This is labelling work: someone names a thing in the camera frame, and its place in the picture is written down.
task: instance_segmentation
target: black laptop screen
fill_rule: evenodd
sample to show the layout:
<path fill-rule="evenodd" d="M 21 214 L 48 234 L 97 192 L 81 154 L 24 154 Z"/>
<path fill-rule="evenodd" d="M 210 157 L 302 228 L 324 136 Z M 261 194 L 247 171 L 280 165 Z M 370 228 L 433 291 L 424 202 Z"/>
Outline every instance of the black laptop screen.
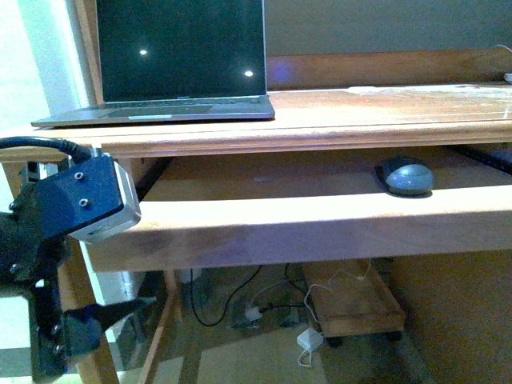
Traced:
<path fill-rule="evenodd" d="M 97 0 L 106 102 L 266 93 L 262 0 Z"/>

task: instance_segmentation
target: black cable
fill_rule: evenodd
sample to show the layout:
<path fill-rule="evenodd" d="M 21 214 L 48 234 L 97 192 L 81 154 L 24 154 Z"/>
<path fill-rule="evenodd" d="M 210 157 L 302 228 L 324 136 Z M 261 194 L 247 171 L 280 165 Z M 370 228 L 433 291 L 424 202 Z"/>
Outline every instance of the black cable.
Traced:
<path fill-rule="evenodd" d="M 233 296 L 235 296 L 236 293 L 238 291 L 240 291 L 241 288 L 243 288 L 244 286 L 249 284 L 256 277 L 256 275 L 259 273 L 259 271 L 262 268 L 263 268 L 263 266 L 259 266 L 258 269 L 256 270 L 256 272 L 254 272 L 253 275 L 250 278 L 245 280 L 243 284 L 241 284 L 236 290 L 233 291 L 233 293 L 228 297 L 228 299 L 226 301 L 226 304 L 224 305 L 224 311 L 222 312 L 221 318 L 219 320 L 217 320 L 216 322 L 212 322 L 210 324 L 208 324 L 208 323 L 204 322 L 203 320 L 201 320 L 199 318 L 199 316 L 198 316 L 197 311 L 195 310 L 195 305 L 194 305 L 194 287 L 193 287 L 194 270 L 192 270 L 190 268 L 190 306 L 192 307 L 192 312 L 194 312 L 194 316 L 198 320 L 198 322 L 200 322 L 202 326 L 216 326 L 216 325 L 220 324 L 220 322 L 222 320 L 224 320 L 224 317 L 226 316 L 228 305 L 230 304 L 230 301 L 233 298 Z"/>
<path fill-rule="evenodd" d="M 285 278 L 286 278 L 286 280 L 288 281 L 289 284 L 291 284 L 293 287 L 295 287 L 295 289 L 300 290 L 304 294 L 304 296 L 306 296 L 306 291 L 303 290 L 300 286 L 296 285 L 294 283 L 294 281 L 292 279 L 290 279 L 290 277 L 288 276 L 288 268 L 289 267 L 290 267 L 290 264 L 287 263 L 285 265 Z"/>
<path fill-rule="evenodd" d="M 0 150 L 4 150 L 6 148 L 15 148 L 17 146 L 41 146 L 44 148 L 55 148 L 56 150 L 60 150 L 61 152 L 71 156 L 75 164 L 91 158 L 91 154 L 88 148 L 68 140 L 24 136 L 0 138 Z"/>

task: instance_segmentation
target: white cable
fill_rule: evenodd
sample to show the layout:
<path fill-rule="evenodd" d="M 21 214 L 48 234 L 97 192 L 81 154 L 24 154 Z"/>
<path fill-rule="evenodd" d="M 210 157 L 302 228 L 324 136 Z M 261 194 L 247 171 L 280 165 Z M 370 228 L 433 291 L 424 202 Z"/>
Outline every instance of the white cable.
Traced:
<path fill-rule="evenodd" d="M 313 288 L 314 286 L 317 286 L 319 288 L 323 288 L 324 290 L 328 290 L 329 292 L 332 293 L 333 289 L 330 286 L 330 284 L 332 283 L 332 280 L 336 277 L 336 275 L 338 275 L 340 272 L 343 274 L 346 274 L 347 276 L 350 276 L 351 278 L 355 278 L 356 280 L 359 280 L 360 282 L 362 282 L 364 279 L 366 279 L 366 276 L 370 272 L 370 268 L 371 268 L 371 258 L 368 260 L 368 268 L 366 268 L 366 272 L 363 276 L 354 276 L 353 274 L 346 272 L 343 268 L 340 268 L 339 270 L 334 272 L 334 274 L 330 277 L 329 281 L 327 282 L 327 286 L 321 286 L 319 284 L 311 284 L 310 288 L 307 290 L 306 296 L 304 296 L 304 305 L 311 312 L 311 316 L 313 316 L 313 320 L 315 320 L 316 322 L 319 322 L 313 312 L 313 309 L 307 303 L 307 298 L 310 296 L 311 288 Z"/>
<path fill-rule="evenodd" d="M 508 46 L 504 46 L 503 44 L 496 44 L 494 46 L 495 48 L 505 48 L 506 50 L 508 50 L 509 52 L 512 52 L 512 49 L 509 48 Z"/>
<path fill-rule="evenodd" d="M 256 294 L 254 294 L 254 296 L 249 301 L 247 306 L 249 308 L 252 308 L 254 306 L 254 301 L 256 300 L 257 297 L 259 297 L 261 294 L 264 294 L 268 290 L 271 290 L 271 289 L 275 288 L 276 286 L 280 286 L 281 284 L 285 284 L 285 283 L 288 283 L 288 281 L 287 280 L 281 280 L 280 282 L 276 282 L 275 284 L 272 284 L 271 286 L 267 286 L 267 287 L 263 288 L 262 290 L 256 292 Z"/>
<path fill-rule="evenodd" d="M 307 353 L 310 353 L 310 362 L 309 364 L 303 364 L 302 363 L 302 359 L 304 358 L 304 356 L 306 356 Z M 300 366 L 303 366 L 304 368 L 311 368 L 313 366 L 313 357 L 312 357 L 312 354 L 313 352 L 311 350 L 304 350 L 300 356 L 298 357 L 297 359 L 297 364 L 299 364 Z"/>

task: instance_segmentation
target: computer mouse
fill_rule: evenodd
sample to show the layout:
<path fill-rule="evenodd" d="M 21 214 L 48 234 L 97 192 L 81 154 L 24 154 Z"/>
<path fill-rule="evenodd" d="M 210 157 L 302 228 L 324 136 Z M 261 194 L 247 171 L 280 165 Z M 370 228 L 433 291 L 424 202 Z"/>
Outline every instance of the computer mouse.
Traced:
<path fill-rule="evenodd" d="M 378 180 L 386 190 L 403 197 L 428 196 L 434 187 L 434 174 L 418 158 L 397 156 L 375 167 Z"/>

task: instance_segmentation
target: laptop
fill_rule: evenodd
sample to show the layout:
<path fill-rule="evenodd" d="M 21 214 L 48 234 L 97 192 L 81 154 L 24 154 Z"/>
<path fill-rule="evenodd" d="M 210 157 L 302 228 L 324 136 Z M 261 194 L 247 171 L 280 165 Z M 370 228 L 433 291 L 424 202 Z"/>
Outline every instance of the laptop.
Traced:
<path fill-rule="evenodd" d="M 97 0 L 104 103 L 36 127 L 270 119 L 263 0 Z"/>

